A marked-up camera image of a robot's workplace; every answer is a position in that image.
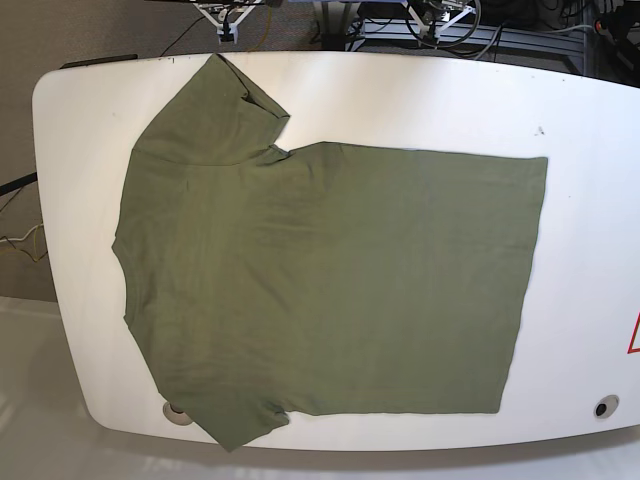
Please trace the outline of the red triangle sticker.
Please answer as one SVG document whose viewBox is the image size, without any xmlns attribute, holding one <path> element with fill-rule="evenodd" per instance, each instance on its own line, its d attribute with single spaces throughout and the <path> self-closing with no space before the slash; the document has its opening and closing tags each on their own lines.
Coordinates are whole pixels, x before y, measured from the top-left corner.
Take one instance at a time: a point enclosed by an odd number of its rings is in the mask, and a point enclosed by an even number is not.
<svg viewBox="0 0 640 480">
<path fill-rule="evenodd" d="M 627 353 L 639 353 L 640 352 L 640 315 L 637 317 L 636 323 L 634 325 L 634 330 L 631 336 L 631 340 L 628 346 Z"/>
</svg>

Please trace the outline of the aluminium frame rail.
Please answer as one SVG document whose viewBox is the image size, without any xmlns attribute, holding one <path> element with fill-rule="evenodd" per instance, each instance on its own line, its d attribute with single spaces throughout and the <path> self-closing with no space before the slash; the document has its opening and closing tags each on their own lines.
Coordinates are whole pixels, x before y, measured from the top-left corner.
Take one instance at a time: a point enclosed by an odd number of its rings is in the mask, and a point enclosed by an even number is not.
<svg viewBox="0 0 640 480">
<path fill-rule="evenodd" d="M 354 41 L 359 48 L 380 43 L 397 48 L 446 52 L 459 58 L 480 59 L 488 54 L 507 53 L 563 61 L 576 74 L 593 76 L 595 59 L 592 32 L 588 25 L 560 30 L 533 31 L 507 26 L 471 28 L 457 24 L 444 29 L 439 39 L 429 40 L 414 21 L 366 19 Z"/>
</svg>

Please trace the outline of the olive green T-shirt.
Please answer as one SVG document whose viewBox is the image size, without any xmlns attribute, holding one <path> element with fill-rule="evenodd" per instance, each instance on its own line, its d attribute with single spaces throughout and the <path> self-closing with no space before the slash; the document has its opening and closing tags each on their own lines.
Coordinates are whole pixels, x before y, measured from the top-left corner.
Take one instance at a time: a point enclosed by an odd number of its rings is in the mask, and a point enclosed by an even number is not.
<svg viewBox="0 0 640 480">
<path fill-rule="evenodd" d="M 160 395 L 224 449 L 293 412 L 495 414 L 548 161 L 276 141 L 212 56 L 132 148 L 113 243 Z"/>
</svg>

